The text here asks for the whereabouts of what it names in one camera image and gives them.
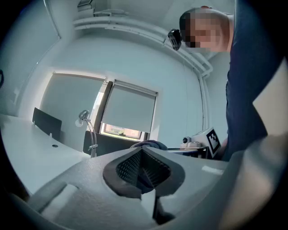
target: dark blue t-shirt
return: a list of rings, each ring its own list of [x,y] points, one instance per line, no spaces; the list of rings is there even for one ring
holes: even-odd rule
[[[277,30],[281,27],[279,17],[273,14],[276,11],[271,5],[261,4],[261,7],[264,8],[258,13],[247,0],[235,3],[234,37],[226,86],[228,142],[222,158],[225,161],[229,161],[234,152],[246,149],[267,135],[252,103],[272,79],[284,53],[275,43]],[[269,12],[271,27],[267,27],[263,20]]]

